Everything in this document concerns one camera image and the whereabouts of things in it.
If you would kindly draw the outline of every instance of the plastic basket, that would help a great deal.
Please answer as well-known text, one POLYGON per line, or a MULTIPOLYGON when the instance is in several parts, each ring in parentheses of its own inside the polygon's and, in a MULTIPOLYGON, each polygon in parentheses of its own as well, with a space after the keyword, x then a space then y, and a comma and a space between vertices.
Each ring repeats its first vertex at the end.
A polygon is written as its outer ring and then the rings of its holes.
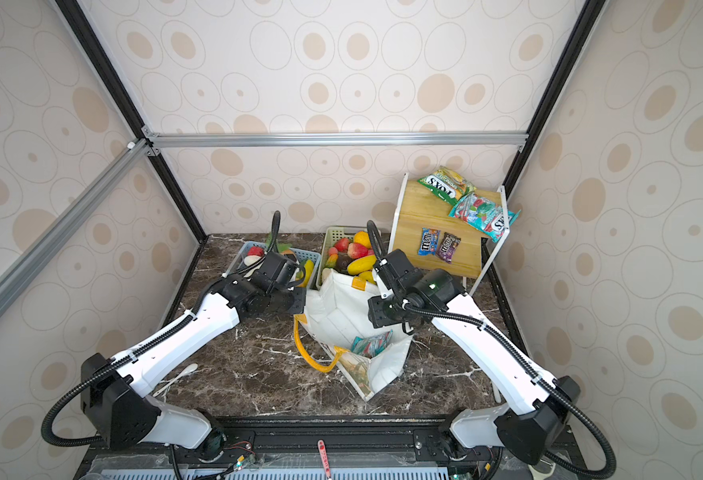
MULTIPOLYGON (((245 244, 242 245, 242 248, 240 248, 240 251, 237 252, 237 255, 234 257, 234 260, 232 260, 232 263, 229 265, 229 269, 226 271, 227 274, 231 274, 231 272, 239 270, 245 266, 242 261, 245 259, 248 250, 250 250, 250 247, 252 246, 260 246, 262 249, 266 250, 266 244, 262 242, 245 242, 245 244)), ((314 270, 312 271, 312 274, 308 277, 308 283, 306 284, 308 287, 311 287, 312 285, 314 285, 314 279, 317 276, 317 271, 319 270, 320 255, 316 252, 300 250, 298 248, 292 247, 290 248, 290 251, 296 254, 299 259, 299 264, 302 264, 304 260, 308 259, 314 262, 314 270)))
MULTIPOLYGON (((325 240, 322 242, 322 258, 319 264, 322 266, 319 270, 325 268, 325 263, 328 261, 328 248, 335 245, 341 238, 354 239, 354 235, 359 232, 367 232, 364 226, 329 226, 325 232, 325 240)), ((322 272, 317 275, 317 289, 322 286, 322 272)))

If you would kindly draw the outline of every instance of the white cotton swab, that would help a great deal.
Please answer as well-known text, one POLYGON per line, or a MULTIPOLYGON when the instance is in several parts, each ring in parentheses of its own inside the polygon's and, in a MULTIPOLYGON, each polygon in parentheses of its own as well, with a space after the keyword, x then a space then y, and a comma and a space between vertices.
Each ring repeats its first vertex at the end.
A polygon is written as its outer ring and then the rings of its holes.
POLYGON ((167 395, 167 389, 169 389, 170 386, 176 382, 176 380, 180 379, 181 377, 191 375, 193 372, 195 372, 197 370, 198 366, 199 365, 197 365, 196 363, 189 364, 189 366, 187 366, 185 369, 181 370, 181 373, 179 373, 172 380, 167 382, 161 389, 159 389, 155 393, 153 393, 152 396, 158 396, 162 392, 165 392, 167 395))

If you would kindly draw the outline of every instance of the wooden shelf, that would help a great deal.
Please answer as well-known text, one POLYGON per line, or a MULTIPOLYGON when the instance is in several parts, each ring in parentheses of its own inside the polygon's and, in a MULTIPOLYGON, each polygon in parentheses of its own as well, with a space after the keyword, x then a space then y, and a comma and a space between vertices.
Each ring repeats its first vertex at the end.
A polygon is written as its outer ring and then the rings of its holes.
MULTIPOLYGON (((497 204, 501 203, 498 192, 477 190, 477 194, 497 204)), ((452 206, 434 195, 416 180, 408 180, 404 195, 398 206, 399 217, 395 220, 393 249, 400 249, 413 265, 433 270, 442 268, 454 275, 477 278, 482 270, 482 239, 488 235, 462 220, 451 218, 452 206), (418 255, 423 228, 440 230, 440 241, 444 232, 461 238, 455 250, 453 263, 443 262, 434 255, 418 255)))

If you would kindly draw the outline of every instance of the small wooden table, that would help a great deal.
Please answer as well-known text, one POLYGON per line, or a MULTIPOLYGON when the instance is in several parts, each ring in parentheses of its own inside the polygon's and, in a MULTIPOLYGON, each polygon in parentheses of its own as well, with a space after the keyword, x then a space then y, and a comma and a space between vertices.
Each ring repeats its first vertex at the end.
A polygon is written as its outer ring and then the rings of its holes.
POLYGON ((427 187, 419 184, 416 180, 409 180, 407 174, 404 175, 399 200, 397 201, 394 224, 391 228, 389 251, 396 248, 402 250, 413 265, 419 268, 427 270, 442 268, 454 275, 477 278, 471 289, 471 294, 473 294, 501 245, 503 245, 509 235, 506 194, 503 186, 498 190, 497 192, 477 190, 478 195, 503 206, 507 225, 498 244, 493 249, 487 265, 484 267, 482 265, 482 239, 490 237, 466 222, 450 217, 452 206, 434 195, 427 187), (443 262, 434 255, 418 255, 423 228, 440 230, 440 238, 442 238, 444 232, 449 232, 461 238, 461 244, 458 245, 453 255, 452 264, 443 262))

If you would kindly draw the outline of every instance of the ventilation grille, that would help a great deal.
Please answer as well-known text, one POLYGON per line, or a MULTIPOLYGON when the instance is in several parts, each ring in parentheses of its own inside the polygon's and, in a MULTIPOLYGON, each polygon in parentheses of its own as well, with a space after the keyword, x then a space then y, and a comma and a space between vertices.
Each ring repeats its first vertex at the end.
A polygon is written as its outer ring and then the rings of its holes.
MULTIPOLYGON (((196 468, 185 473, 185 480, 222 472, 221 469, 196 468)), ((107 480, 175 480, 170 468, 103 470, 107 480)), ((447 480, 444 467, 333 468, 333 480, 447 480)), ((322 468, 263 468, 226 475, 226 480, 326 480, 322 468)))

